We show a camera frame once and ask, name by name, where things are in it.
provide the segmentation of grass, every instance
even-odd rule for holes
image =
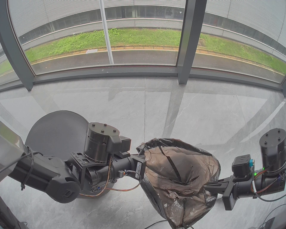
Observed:
[[[176,46],[181,31],[171,29],[109,29],[111,46]],[[207,34],[200,35],[203,49],[245,58],[286,73],[286,63],[251,46]],[[104,32],[94,31],[65,37],[25,51],[30,62],[78,50],[106,48]],[[0,64],[0,74],[12,67],[8,61]]]

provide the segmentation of white pole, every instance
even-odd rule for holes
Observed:
[[[107,23],[106,23],[106,17],[105,17],[105,10],[104,10],[103,0],[99,0],[99,4],[100,4],[100,13],[101,13],[101,19],[102,19],[102,24],[103,24],[103,31],[104,31],[105,42],[106,42],[106,47],[107,47],[107,52],[108,52],[108,58],[109,58],[110,64],[114,64],[113,57],[112,57],[112,52],[111,52],[109,34],[108,34],[108,29],[107,29]]]

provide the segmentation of blue connector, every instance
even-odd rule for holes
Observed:
[[[253,166],[253,163],[254,163],[253,159],[250,159],[250,160],[249,160],[249,167],[252,167],[252,166]]]

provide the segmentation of floor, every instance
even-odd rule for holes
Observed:
[[[231,164],[239,155],[251,154],[261,166],[259,139],[270,129],[286,129],[285,102],[277,91],[211,80],[189,79],[187,85],[178,85],[176,78],[87,79],[39,84],[31,92],[25,88],[1,92],[0,121],[25,141],[39,118],[56,110],[71,110],[89,122],[119,129],[132,139],[132,153],[154,137],[177,138],[205,149],[219,160],[220,178],[224,178],[231,175]],[[136,184],[125,177],[114,187]],[[162,219],[141,187],[126,193],[110,191],[97,200],[60,204],[35,189],[21,191],[20,183],[7,177],[0,183],[0,196],[30,229],[143,229]],[[283,203],[286,198],[273,203],[245,198],[237,201],[233,211],[225,211],[218,200],[193,227],[259,226]],[[159,228],[171,227],[162,222],[150,229]]]

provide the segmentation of black plastic bag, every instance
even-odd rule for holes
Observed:
[[[212,154],[177,139],[155,138],[136,149],[147,161],[141,187],[173,229],[192,226],[214,206],[217,194],[203,187],[219,179]]]

